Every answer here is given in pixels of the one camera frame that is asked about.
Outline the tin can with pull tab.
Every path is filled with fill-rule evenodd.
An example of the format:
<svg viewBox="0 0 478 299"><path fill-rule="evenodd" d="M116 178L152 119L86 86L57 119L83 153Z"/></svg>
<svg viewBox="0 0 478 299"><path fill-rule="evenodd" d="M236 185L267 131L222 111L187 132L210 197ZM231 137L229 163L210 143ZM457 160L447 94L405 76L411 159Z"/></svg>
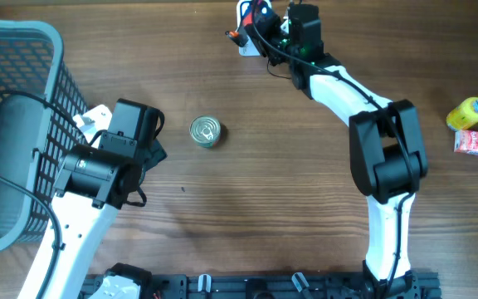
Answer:
<svg viewBox="0 0 478 299"><path fill-rule="evenodd" d="M194 143L203 148L212 148L221 137L221 123L212 115L200 115L193 119L189 133Z"/></svg>

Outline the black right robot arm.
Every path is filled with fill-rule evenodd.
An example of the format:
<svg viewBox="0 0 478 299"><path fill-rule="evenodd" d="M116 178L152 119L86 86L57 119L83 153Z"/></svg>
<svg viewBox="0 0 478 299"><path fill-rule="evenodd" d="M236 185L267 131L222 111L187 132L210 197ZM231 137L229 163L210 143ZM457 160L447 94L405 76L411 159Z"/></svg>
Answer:
<svg viewBox="0 0 478 299"><path fill-rule="evenodd" d="M368 205L368 251L361 296L397 298L419 286L409 262L412 204L428 162L417 108L392 101L358 83L324 49L319 9L292 1L281 17L267 1L239 8L245 43L269 64L289 67L295 88L329 108L348 127L349 165Z"/></svg>

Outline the yellow candy jar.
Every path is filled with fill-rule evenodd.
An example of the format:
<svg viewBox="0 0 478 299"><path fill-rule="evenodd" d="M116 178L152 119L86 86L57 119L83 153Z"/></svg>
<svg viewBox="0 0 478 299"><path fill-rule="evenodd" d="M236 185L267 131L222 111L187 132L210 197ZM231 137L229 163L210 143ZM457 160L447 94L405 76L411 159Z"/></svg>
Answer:
<svg viewBox="0 0 478 299"><path fill-rule="evenodd" d="M446 124L452 130L467 130L478 123L478 97L462 101L446 117Z"/></svg>

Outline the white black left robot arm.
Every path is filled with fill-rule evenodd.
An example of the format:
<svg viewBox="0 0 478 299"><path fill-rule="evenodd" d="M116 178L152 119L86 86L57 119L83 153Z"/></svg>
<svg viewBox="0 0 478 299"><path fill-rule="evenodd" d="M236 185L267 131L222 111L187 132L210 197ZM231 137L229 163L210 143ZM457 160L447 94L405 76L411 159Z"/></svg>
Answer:
<svg viewBox="0 0 478 299"><path fill-rule="evenodd" d="M19 293L21 298L76 298L102 239L146 172L166 158L157 141L161 110L120 99L73 118L86 142L59 164L51 220Z"/></svg>

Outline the red black snack packet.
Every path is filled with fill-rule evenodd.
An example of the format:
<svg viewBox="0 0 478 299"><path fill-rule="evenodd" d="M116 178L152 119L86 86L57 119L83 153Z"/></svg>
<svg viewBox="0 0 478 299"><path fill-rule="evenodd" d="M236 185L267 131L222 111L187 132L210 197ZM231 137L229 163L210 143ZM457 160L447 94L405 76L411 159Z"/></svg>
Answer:
<svg viewBox="0 0 478 299"><path fill-rule="evenodd" d="M246 48L250 38L246 33L246 26L252 24L252 8L251 5L261 10L262 14L266 14L272 9L270 0L239 0L236 6L237 28L232 31L226 31L225 35L241 49Z"/></svg>

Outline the red white juice carton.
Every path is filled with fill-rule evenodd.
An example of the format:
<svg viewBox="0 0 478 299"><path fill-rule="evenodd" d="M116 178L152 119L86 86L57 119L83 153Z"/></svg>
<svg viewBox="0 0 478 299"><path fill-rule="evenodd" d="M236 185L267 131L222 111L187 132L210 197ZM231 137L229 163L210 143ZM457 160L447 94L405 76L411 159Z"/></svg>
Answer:
<svg viewBox="0 0 478 299"><path fill-rule="evenodd" d="M454 152L478 156L478 131L458 130L455 133Z"/></svg>

